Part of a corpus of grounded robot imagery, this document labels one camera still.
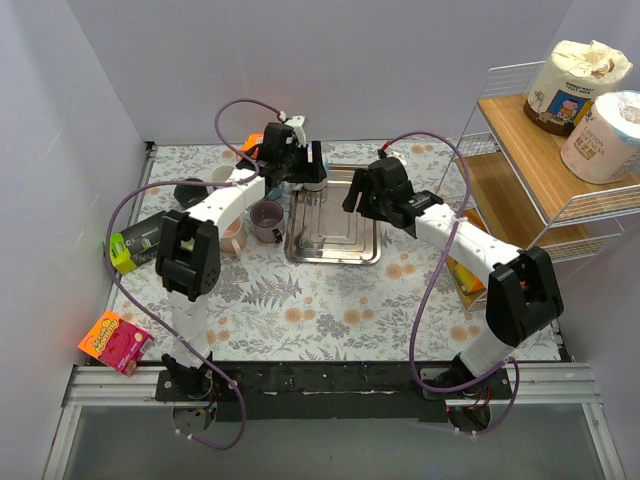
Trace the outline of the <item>blue white mug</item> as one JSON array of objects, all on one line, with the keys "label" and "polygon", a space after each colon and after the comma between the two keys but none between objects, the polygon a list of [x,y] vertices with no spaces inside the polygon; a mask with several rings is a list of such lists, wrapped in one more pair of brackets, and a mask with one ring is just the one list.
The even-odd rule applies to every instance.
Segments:
[{"label": "blue white mug", "polygon": [[319,192],[323,189],[325,189],[327,187],[328,184],[328,173],[329,167],[328,167],[328,161],[327,160],[323,160],[322,161],[322,173],[324,174],[324,178],[318,182],[318,183],[304,183],[302,185],[302,189],[309,191],[309,192]]}]

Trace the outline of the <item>light blue faceted mug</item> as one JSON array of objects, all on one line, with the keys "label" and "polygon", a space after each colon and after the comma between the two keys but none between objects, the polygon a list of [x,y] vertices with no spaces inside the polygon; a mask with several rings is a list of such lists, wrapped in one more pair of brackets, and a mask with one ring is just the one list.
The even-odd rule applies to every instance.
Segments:
[{"label": "light blue faceted mug", "polygon": [[272,200],[272,201],[277,201],[278,199],[280,199],[284,194],[284,185],[280,184],[278,186],[276,186],[275,188],[273,188],[267,195],[266,195],[266,199],[267,200]]}]

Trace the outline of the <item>purple mug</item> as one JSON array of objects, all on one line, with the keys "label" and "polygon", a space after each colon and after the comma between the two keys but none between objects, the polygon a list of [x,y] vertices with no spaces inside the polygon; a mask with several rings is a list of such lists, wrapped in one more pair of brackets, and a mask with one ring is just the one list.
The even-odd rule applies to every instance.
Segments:
[{"label": "purple mug", "polygon": [[254,235],[264,243],[280,244],[284,239],[286,223],[283,207],[272,200],[257,202],[250,211]]}]

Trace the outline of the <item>pink mug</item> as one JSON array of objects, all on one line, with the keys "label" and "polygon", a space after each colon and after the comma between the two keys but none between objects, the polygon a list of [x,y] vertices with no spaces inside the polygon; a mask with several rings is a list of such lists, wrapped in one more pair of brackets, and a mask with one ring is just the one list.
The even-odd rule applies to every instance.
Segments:
[{"label": "pink mug", "polygon": [[236,218],[224,231],[220,238],[220,249],[222,252],[240,257],[247,246],[247,232],[243,219]]}]

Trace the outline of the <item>dark teal mug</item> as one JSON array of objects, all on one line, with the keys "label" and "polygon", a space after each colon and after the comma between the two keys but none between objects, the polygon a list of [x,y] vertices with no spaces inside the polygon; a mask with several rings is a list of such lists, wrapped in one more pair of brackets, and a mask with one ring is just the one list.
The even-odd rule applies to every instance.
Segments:
[{"label": "dark teal mug", "polygon": [[209,195],[202,179],[191,177],[185,181],[191,184],[181,183],[173,191],[174,198],[184,210],[195,206]]}]

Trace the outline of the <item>dark grey mug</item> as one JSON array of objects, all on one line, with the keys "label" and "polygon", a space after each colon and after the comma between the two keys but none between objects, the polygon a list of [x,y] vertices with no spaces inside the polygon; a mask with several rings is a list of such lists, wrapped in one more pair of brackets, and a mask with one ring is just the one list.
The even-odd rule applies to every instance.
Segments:
[{"label": "dark grey mug", "polygon": [[219,166],[211,172],[210,182],[216,183],[216,184],[225,183],[229,179],[229,177],[231,176],[234,170],[235,168],[230,165]]}]

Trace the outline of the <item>green mug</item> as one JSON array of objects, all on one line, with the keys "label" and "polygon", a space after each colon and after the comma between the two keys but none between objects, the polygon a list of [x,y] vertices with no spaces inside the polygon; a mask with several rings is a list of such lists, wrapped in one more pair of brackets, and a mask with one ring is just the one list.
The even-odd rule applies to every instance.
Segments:
[{"label": "green mug", "polygon": [[190,239],[188,241],[182,241],[181,242],[181,248],[187,251],[192,251],[194,248],[194,244],[195,244],[195,240],[194,239]]}]

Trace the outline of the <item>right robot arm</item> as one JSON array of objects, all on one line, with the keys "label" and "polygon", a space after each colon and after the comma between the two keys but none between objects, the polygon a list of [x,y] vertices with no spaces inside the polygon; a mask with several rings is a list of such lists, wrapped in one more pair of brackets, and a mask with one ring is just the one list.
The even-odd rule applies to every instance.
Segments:
[{"label": "right robot arm", "polygon": [[386,222],[424,241],[471,271],[487,293],[486,328],[432,380],[412,371],[416,383],[433,394],[475,397],[529,336],[564,311],[549,254],[500,241],[468,222],[436,194],[417,192],[397,158],[379,159],[355,171],[343,201],[346,212]]}]

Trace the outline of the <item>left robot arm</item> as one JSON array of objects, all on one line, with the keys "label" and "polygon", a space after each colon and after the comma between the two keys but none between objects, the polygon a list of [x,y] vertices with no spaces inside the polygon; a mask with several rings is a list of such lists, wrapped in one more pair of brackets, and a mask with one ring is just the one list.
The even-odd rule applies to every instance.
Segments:
[{"label": "left robot arm", "polygon": [[257,145],[255,164],[239,161],[226,181],[184,212],[170,211],[160,229],[156,272],[167,290],[171,326],[177,331],[172,352],[162,356],[171,382],[190,399],[205,398],[213,377],[203,360],[207,340],[208,302],[220,272],[220,239],[241,214],[283,182],[320,183],[326,169],[319,153],[308,147],[305,117],[270,122]]}]

